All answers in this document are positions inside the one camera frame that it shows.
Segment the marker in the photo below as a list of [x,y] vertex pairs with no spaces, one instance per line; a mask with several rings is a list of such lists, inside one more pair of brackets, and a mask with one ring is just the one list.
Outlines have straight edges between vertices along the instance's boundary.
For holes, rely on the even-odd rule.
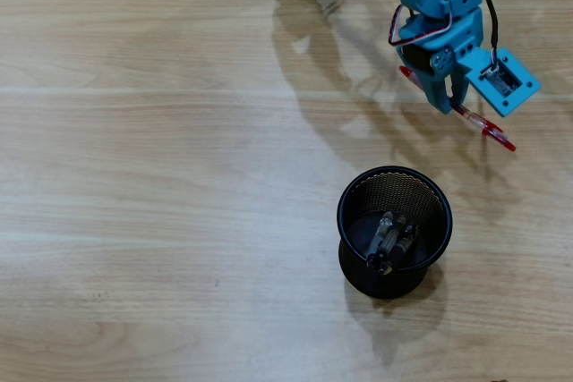
[[[420,82],[420,80],[415,75],[415,72],[412,69],[409,69],[405,66],[400,66],[400,71],[418,89],[423,91],[422,83]],[[463,105],[452,103],[451,107],[462,118],[466,119],[470,124],[479,129],[479,131],[482,133],[482,136],[490,137],[496,142],[500,143],[506,149],[510,150],[511,152],[516,152],[517,149],[516,146],[509,141],[508,136],[503,133],[503,130],[500,127],[498,127],[491,121],[486,120],[485,118],[476,114],[475,112],[470,111]]]

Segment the red wire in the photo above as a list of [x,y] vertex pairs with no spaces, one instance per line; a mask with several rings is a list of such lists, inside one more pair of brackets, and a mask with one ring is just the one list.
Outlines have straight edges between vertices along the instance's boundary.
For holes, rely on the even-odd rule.
[[389,33],[389,38],[388,38],[388,42],[391,46],[393,47],[403,47],[405,45],[410,45],[413,44],[415,42],[418,42],[422,39],[426,39],[429,38],[431,36],[435,36],[438,34],[441,34],[445,31],[448,31],[451,28],[451,25],[453,23],[453,16],[452,13],[449,12],[448,13],[448,23],[446,24],[445,27],[442,27],[441,29],[436,29],[436,30],[432,30],[432,31],[428,31],[425,32],[421,35],[417,35],[414,36],[412,38],[407,38],[407,39],[400,39],[400,40],[394,40],[394,34],[396,33],[396,26],[398,24],[398,18],[400,17],[400,13],[402,12],[402,9],[404,8],[404,6],[401,4],[396,11],[394,12],[394,16],[392,17],[392,24],[390,26],[390,33]]

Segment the mesh pen cup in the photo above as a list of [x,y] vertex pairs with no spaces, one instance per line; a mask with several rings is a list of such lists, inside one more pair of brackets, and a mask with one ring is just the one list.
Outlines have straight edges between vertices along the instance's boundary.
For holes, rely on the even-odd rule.
[[[404,215],[419,237],[400,266],[389,275],[366,266],[370,241],[385,212]],[[413,291],[428,267],[446,250],[452,215],[444,193],[429,178],[406,167],[386,166],[361,174],[348,185],[338,203],[342,271],[358,291],[393,299]]]

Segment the cable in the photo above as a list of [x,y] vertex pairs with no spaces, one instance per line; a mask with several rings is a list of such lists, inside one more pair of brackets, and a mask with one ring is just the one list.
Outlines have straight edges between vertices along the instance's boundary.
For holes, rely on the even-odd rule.
[[495,6],[493,6],[492,0],[485,0],[487,7],[490,10],[490,15],[492,16],[492,68],[498,63],[498,14],[495,12]]

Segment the blue plastic part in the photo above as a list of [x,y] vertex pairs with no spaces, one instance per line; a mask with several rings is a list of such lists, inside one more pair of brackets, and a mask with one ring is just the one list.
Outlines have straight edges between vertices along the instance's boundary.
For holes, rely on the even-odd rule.
[[[492,68],[491,53],[483,43],[482,0],[401,0],[418,13],[406,20],[401,38],[413,38],[445,26],[449,13],[451,28],[432,38],[415,42],[405,51],[398,47],[404,65],[413,70],[423,91],[443,114],[451,112],[451,102],[463,103],[469,84],[501,116],[509,115],[537,92],[541,85],[506,49],[498,51],[498,68]],[[445,78],[452,81],[451,98]]]
[[498,57],[500,59],[498,67],[505,68],[511,78],[517,82],[517,88],[509,94],[500,93],[487,79],[492,63],[489,51],[475,50],[461,63],[467,66],[466,79],[478,93],[500,116],[508,116],[539,91],[541,84],[507,49],[498,50]]

